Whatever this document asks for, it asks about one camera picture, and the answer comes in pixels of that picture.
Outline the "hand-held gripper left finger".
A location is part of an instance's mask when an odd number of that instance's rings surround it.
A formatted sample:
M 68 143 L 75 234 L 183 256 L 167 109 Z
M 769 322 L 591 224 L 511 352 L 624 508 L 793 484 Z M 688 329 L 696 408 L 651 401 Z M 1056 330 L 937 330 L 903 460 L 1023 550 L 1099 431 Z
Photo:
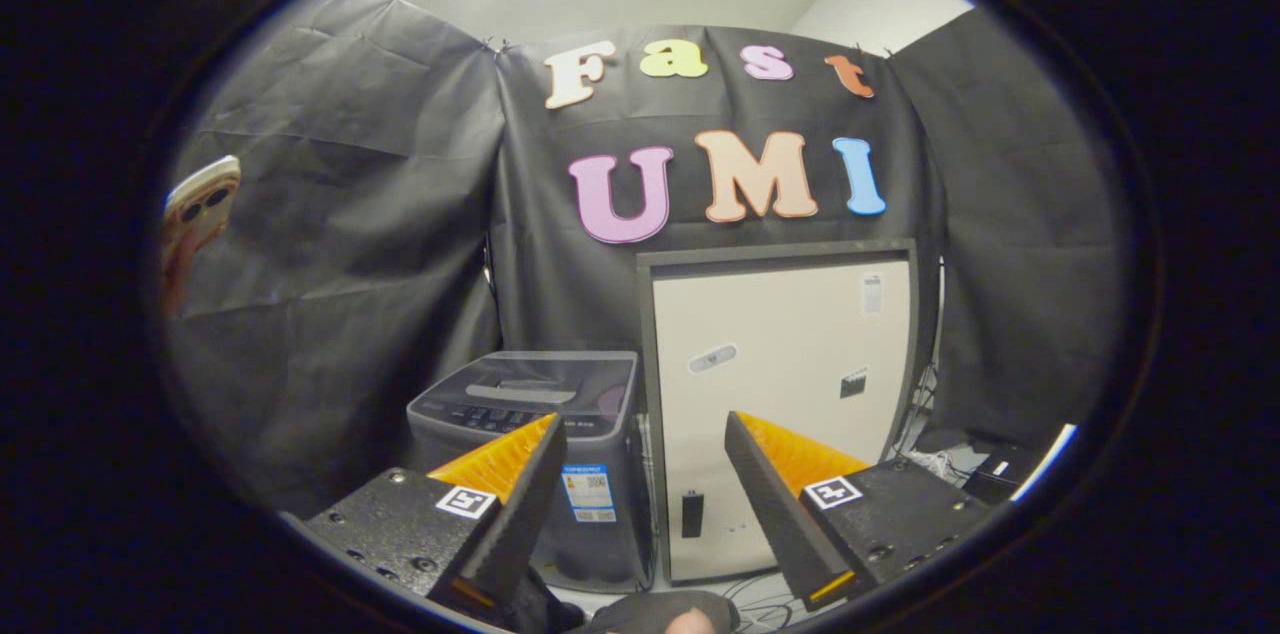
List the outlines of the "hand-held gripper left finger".
M 515 620 L 567 453 L 548 414 L 430 473 L 390 467 L 305 538 L 393 601 L 449 620 Z

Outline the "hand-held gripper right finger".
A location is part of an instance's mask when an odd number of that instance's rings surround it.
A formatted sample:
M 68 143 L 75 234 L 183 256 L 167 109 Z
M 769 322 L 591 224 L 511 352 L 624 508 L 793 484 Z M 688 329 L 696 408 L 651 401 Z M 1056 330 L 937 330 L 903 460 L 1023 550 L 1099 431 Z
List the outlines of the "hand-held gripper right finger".
M 991 516 L 989 505 L 910 459 L 864 464 L 746 412 L 728 412 L 724 452 L 810 612 L 916 571 Z

